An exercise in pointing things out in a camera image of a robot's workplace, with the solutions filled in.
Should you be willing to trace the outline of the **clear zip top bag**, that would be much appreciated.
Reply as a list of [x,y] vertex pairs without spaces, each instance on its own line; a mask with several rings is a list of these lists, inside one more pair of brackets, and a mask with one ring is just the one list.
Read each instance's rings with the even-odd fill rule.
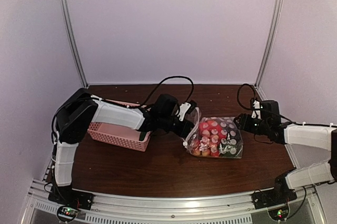
[[232,116],[202,117],[195,109],[188,117],[194,127],[183,139],[186,151],[196,157],[240,159],[243,140]]

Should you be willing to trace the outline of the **green fake cucumber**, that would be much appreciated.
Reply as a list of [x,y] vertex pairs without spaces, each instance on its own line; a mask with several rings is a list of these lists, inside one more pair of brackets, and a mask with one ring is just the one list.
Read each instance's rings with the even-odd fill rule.
[[139,141],[140,142],[145,142],[148,140],[149,136],[150,136],[150,132],[141,132],[140,136],[139,136]]

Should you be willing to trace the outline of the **pink plastic basket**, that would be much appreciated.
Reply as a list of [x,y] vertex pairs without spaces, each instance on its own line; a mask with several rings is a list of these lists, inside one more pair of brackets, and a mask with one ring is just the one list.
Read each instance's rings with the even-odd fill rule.
[[145,122],[144,114],[138,104],[122,101],[104,100],[92,96],[98,105],[88,127],[88,134],[93,140],[119,147],[142,151],[147,148],[147,141],[140,142],[139,129]]

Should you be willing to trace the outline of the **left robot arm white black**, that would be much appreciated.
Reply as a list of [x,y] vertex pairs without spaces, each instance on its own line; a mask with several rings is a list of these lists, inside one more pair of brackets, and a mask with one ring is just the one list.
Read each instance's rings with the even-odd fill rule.
[[163,130],[186,141],[195,132],[199,118],[200,111],[194,101],[179,104],[169,94],[162,94],[155,103],[145,105],[107,100],[90,94],[88,89],[78,89],[52,118],[52,180],[56,198],[64,205],[71,205],[76,199],[72,190],[74,157],[91,124],[106,126],[109,137],[119,129],[139,134]]

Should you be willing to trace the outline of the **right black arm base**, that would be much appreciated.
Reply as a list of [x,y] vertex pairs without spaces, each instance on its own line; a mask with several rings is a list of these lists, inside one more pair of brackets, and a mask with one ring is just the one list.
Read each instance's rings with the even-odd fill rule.
[[274,187],[268,190],[255,190],[252,193],[252,202],[255,209],[269,208],[280,204],[286,204],[296,200],[297,195],[294,189],[290,189],[286,183],[286,173],[278,176],[274,180]]

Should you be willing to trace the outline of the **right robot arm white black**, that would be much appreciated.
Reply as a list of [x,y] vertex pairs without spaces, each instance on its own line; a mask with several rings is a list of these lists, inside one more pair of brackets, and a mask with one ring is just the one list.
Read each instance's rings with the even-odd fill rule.
[[282,203],[290,190],[309,185],[336,182],[336,125],[297,123],[280,114],[275,100],[251,100],[245,108],[251,114],[241,113],[234,118],[237,128],[253,135],[266,136],[281,145],[304,145],[330,152],[327,161],[289,171],[275,179],[270,192],[273,203]]

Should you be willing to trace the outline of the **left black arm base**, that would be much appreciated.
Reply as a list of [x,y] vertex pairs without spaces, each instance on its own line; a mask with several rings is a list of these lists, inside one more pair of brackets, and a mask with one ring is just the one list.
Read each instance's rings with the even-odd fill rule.
[[83,210],[91,210],[93,198],[92,193],[74,190],[71,185],[59,187],[54,184],[48,195],[51,202]]

